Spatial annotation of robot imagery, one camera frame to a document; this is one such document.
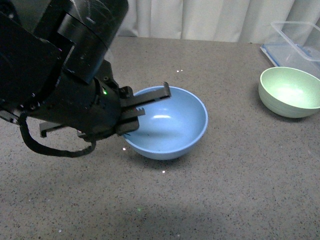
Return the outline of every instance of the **gray countertop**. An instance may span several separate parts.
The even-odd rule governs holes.
[[[320,115],[288,119],[262,104],[272,65],[259,45],[118,37],[111,50],[121,87],[166,81],[197,95],[206,133],[171,161],[115,135],[69,159],[32,152],[0,121],[0,239],[320,239]],[[87,145],[74,129],[41,139],[29,124],[48,146]]]

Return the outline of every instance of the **bowl rim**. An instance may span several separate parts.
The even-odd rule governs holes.
[[[314,75],[312,75],[312,74],[310,74],[310,73],[308,73],[308,72],[306,72],[306,71],[302,71],[302,70],[297,69],[297,68],[288,67],[288,66],[274,66],[274,67],[270,67],[270,68],[264,70],[264,71],[261,73],[261,75],[260,75],[260,84],[261,84],[261,86],[263,87],[263,89],[264,89],[271,97],[273,97],[274,99],[278,100],[279,102],[281,102],[281,103],[283,103],[283,104],[286,104],[286,105],[288,105],[288,106],[295,107],[295,108],[301,109],[301,110],[303,110],[303,109],[304,109],[304,110],[320,109],[320,105],[319,105],[319,106],[316,106],[316,107],[300,107],[300,106],[296,106],[296,105],[293,105],[293,104],[289,104],[289,103],[286,103],[286,102],[284,102],[284,101],[279,100],[279,99],[276,98],[273,94],[271,94],[271,93],[268,91],[268,89],[265,87],[265,85],[263,84],[262,77],[263,77],[263,75],[264,75],[266,72],[272,71],[273,69],[291,69],[291,70],[293,70],[293,71],[302,72],[302,73],[304,73],[304,74],[307,74],[307,75],[313,77],[314,79],[316,79],[316,80],[318,80],[318,81],[320,82],[320,79],[319,79],[319,78],[317,78],[316,76],[314,76]]]
[[[149,91],[149,90],[153,90],[153,89],[158,89],[158,88],[161,88],[163,86],[152,86],[152,87],[148,87],[148,88],[144,88],[138,92],[136,92],[134,95],[138,95],[140,94],[141,92],[145,92],[145,91]],[[152,151],[152,150],[149,150],[147,148],[143,148],[143,147],[140,147],[136,144],[134,144],[132,141],[130,141],[126,135],[124,134],[123,137],[124,139],[130,144],[132,145],[133,147],[141,150],[141,151],[144,151],[144,152],[147,152],[147,153],[150,153],[150,154],[157,154],[157,155],[161,155],[161,154],[173,154],[173,153],[177,153],[177,152],[180,152],[180,151],[183,151],[185,149],[188,149],[190,148],[191,146],[193,146],[196,142],[198,142],[202,136],[205,134],[206,130],[207,130],[207,127],[208,127],[208,122],[209,122],[209,116],[208,116],[208,111],[206,109],[206,106],[204,105],[204,103],[200,100],[200,98],[198,98],[196,95],[194,95],[192,92],[189,92],[185,89],[182,89],[180,87],[176,87],[176,86],[169,86],[170,89],[177,89],[179,91],[183,91],[183,92],[186,92],[187,94],[191,95],[192,97],[194,97],[195,99],[197,99],[197,101],[201,104],[203,110],[204,110],[204,114],[205,114],[205,122],[204,122],[204,126],[202,128],[202,131],[200,132],[200,134],[193,140],[191,141],[188,145],[185,145],[183,147],[180,147],[180,148],[177,148],[177,149],[174,149],[174,150],[170,150],[170,151]]]

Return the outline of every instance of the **bowl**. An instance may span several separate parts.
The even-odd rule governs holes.
[[[303,118],[320,110],[320,80],[291,67],[272,67],[260,76],[258,87],[263,104],[287,118]]]
[[[163,86],[143,89],[135,95]],[[172,160],[190,152],[204,135],[208,113],[202,101],[191,92],[170,86],[171,97],[144,105],[139,129],[125,134],[125,140],[139,154],[155,160]]]

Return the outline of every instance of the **clear plastic container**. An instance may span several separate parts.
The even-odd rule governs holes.
[[[277,67],[290,67],[320,78],[320,28],[310,22],[274,21],[262,51]]]

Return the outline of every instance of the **wire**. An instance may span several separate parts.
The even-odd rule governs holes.
[[[32,138],[32,136],[29,133],[26,115],[20,116],[19,124],[20,124],[21,136],[25,145],[29,149],[31,149],[32,151],[38,154],[55,156],[55,157],[77,158],[77,157],[81,157],[89,153],[92,153],[95,150],[97,145],[97,142],[93,141],[91,142],[91,146],[88,146],[87,148],[79,151],[68,151],[68,150],[59,150],[59,149],[51,148],[38,143],[36,140]]]

